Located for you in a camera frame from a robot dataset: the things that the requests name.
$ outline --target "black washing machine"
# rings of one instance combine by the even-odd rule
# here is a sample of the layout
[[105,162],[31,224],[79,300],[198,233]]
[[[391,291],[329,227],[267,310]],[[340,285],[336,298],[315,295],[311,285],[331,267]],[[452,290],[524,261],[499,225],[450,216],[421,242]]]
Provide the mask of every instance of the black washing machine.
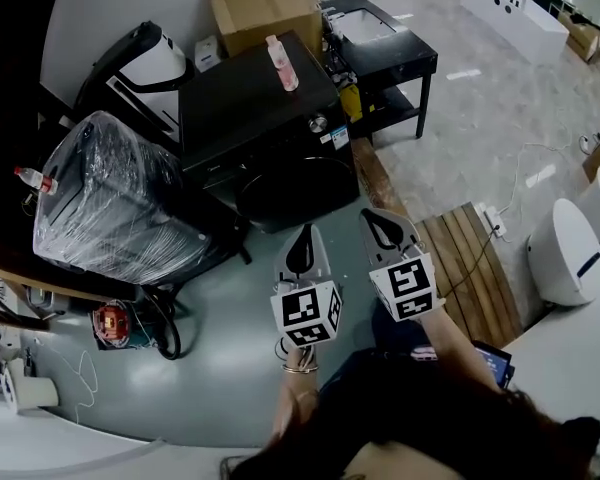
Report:
[[179,91],[184,171],[266,232],[359,195],[338,91],[294,32],[279,39],[300,81],[295,91],[284,90],[266,44]]

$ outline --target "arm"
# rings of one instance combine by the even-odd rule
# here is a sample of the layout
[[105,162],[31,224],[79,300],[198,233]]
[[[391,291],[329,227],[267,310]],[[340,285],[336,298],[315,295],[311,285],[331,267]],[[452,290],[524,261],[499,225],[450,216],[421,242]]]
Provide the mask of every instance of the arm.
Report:
[[487,362],[443,308],[421,316],[420,323],[444,368],[500,392]]
[[[287,357],[287,366],[298,368],[302,353],[293,349]],[[315,366],[316,359],[309,366]],[[282,435],[292,418],[299,418],[301,423],[309,419],[318,403],[317,372],[307,374],[291,373],[283,370],[278,407],[273,423],[273,433]]]

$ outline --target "shelf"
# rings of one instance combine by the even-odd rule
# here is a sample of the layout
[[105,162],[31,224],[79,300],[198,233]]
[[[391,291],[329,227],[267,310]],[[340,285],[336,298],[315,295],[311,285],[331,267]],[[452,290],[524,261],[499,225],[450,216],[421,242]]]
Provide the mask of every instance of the shelf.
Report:
[[373,95],[375,110],[349,126],[353,138],[366,137],[388,126],[411,119],[420,114],[396,86]]

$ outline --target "washing machine door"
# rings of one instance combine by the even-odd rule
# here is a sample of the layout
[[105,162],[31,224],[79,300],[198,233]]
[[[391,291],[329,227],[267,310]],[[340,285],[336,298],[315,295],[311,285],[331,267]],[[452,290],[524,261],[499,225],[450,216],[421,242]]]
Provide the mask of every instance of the washing machine door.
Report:
[[273,233],[350,203],[358,196],[358,182],[338,159],[303,158],[259,174],[236,196],[238,213]]

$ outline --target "wooden pallet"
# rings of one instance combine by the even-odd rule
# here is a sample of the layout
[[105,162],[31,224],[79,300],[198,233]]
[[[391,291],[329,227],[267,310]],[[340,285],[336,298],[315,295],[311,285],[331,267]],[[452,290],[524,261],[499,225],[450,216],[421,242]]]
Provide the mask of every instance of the wooden pallet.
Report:
[[[408,217],[369,141],[354,141],[353,152],[371,204]],[[445,310],[460,330],[498,348],[520,336],[509,282],[473,205],[425,219],[416,228],[431,254],[439,295],[447,299]]]

